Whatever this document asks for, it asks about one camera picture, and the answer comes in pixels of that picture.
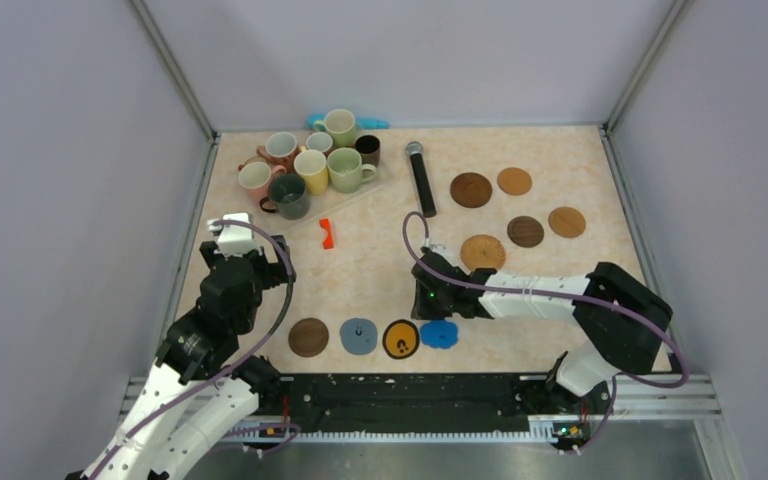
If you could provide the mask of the blue cloud shaped coaster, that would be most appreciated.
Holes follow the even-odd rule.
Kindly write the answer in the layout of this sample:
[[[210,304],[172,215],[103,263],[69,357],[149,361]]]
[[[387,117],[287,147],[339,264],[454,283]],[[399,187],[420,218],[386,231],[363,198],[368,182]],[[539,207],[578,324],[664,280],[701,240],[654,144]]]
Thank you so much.
[[[433,349],[450,349],[459,341],[457,324],[446,320],[429,321],[420,327],[419,333],[421,342]]]

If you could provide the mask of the orange black smiley coaster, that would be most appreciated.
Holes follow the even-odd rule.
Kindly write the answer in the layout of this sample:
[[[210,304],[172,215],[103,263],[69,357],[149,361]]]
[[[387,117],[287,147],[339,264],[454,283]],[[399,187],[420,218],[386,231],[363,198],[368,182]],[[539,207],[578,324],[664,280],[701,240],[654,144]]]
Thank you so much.
[[[417,326],[405,319],[392,322],[382,336],[382,347],[388,357],[403,360],[413,356],[420,346]]]

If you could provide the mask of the walnut grooved round coaster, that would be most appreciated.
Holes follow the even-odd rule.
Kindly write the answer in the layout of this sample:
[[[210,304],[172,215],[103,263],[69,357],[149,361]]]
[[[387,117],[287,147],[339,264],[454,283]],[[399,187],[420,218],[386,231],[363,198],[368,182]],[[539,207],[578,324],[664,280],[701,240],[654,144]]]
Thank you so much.
[[[328,327],[317,318],[304,318],[296,322],[288,334],[290,350],[299,357],[319,355],[330,339]]]

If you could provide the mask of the dark green mug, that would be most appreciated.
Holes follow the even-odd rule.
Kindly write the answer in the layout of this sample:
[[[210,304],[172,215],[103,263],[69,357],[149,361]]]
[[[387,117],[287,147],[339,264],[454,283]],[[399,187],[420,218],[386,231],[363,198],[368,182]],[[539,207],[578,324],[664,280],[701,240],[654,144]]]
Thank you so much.
[[[302,177],[287,173],[272,181],[267,196],[260,201],[259,206],[265,213],[277,214],[287,220],[298,220],[309,212],[311,200]]]

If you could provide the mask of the grey smiley silicone coaster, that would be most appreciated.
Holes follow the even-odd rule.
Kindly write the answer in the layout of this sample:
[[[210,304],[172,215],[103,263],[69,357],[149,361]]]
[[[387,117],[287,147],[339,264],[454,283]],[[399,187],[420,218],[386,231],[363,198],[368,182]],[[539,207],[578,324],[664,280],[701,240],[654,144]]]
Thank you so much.
[[[378,345],[378,329],[366,318],[350,318],[340,327],[343,348],[351,355],[363,356],[373,352]]]

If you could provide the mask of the dark walnut round coaster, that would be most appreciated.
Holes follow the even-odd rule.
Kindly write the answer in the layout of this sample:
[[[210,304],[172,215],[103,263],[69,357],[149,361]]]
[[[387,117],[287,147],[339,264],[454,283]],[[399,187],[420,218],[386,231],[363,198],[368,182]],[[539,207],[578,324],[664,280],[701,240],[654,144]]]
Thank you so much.
[[[531,216],[517,216],[507,225],[507,236],[517,246],[533,248],[545,238],[543,225]]]

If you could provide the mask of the dark wooden round coaster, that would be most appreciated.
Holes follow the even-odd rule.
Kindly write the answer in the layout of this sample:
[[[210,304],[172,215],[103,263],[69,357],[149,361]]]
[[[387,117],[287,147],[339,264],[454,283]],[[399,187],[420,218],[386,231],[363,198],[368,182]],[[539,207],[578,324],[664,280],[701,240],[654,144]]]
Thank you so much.
[[[492,197],[491,182],[476,172],[464,172],[450,183],[450,195],[461,207],[476,209],[486,205]]]

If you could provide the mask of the light brown round coaster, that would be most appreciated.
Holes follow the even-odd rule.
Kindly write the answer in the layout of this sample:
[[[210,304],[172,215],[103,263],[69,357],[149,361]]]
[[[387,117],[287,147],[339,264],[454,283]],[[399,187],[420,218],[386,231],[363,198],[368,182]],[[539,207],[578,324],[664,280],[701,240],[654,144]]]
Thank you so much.
[[[497,175],[497,185],[508,195],[521,196],[531,190],[533,180],[527,171],[518,167],[508,167]]]

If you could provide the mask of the tan wooden round coaster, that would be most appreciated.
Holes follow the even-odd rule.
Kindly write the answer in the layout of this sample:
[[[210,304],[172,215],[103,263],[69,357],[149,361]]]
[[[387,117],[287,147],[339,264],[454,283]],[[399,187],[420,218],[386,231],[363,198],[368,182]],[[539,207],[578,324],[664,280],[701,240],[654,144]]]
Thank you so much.
[[[577,238],[587,227],[584,215],[577,209],[562,206],[552,210],[548,216],[550,229],[563,238]]]

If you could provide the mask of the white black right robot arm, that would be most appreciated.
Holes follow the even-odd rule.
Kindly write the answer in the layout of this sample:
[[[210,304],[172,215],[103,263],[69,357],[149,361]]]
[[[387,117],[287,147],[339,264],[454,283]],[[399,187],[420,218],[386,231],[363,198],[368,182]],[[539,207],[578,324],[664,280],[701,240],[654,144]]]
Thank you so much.
[[[529,317],[578,326],[583,344],[564,353],[548,375],[546,397],[560,412],[574,411],[617,374],[649,374],[661,347],[674,345],[667,333],[671,307],[614,263],[600,262],[579,276],[521,276],[492,268],[465,273],[425,248],[411,273],[415,319]]]

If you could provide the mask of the yellow mug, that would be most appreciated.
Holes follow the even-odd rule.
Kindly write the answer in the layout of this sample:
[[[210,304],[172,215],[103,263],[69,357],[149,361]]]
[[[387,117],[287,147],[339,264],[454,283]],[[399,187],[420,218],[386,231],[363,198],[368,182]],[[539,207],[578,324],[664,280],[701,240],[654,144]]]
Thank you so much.
[[[318,150],[304,150],[296,156],[293,166],[311,195],[322,195],[326,192],[329,172],[324,153]]]

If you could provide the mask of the brown mug white interior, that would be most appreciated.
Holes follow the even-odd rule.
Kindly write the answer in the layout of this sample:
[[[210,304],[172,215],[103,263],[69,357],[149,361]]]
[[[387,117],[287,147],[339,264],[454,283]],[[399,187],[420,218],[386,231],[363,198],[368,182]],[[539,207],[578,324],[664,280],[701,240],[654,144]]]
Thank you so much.
[[[294,161],[301,152],[296,136],[290,132],[271,135],[264,145],[258,146],[257,155],[272,165],[280,165],[294,173]]]

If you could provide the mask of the black handheld microphone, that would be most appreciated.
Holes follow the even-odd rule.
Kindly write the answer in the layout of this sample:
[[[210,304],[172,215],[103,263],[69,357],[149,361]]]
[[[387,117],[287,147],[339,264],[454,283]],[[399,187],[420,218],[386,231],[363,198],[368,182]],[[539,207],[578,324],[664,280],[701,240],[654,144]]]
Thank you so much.
[[[405,154],[411,164],[422,215],[425,218],[434,217],[437,209],[424,162],[423,145],[418,141],[410,141],[405,147]]]

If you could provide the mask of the dark brown mug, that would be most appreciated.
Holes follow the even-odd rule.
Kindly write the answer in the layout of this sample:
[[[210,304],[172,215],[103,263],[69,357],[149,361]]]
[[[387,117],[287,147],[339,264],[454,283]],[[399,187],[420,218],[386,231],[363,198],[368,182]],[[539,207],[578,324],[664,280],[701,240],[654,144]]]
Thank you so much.
[[[379,166],[381,157],[381,141],[372,134],[359,136],[354,144],[355,150],[360,154],[362,163]]]

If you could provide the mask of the light blue plastic object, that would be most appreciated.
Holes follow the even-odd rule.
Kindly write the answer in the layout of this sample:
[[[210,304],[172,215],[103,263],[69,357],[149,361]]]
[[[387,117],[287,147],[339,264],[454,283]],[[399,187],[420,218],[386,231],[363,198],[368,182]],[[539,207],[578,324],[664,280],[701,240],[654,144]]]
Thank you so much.
[[[307,117],[306,120],[306,127],[308,129],[313,130],[314,126],[317,122],[323,122],[326,115],[324,113],[321,114],[311,114]],[[382,130],[382,129],[389,129],[391,127],[390,123],[384,120],[375,119],[375,118],[369,118],[369,117],[356,117],[356,125],[359,130]]]

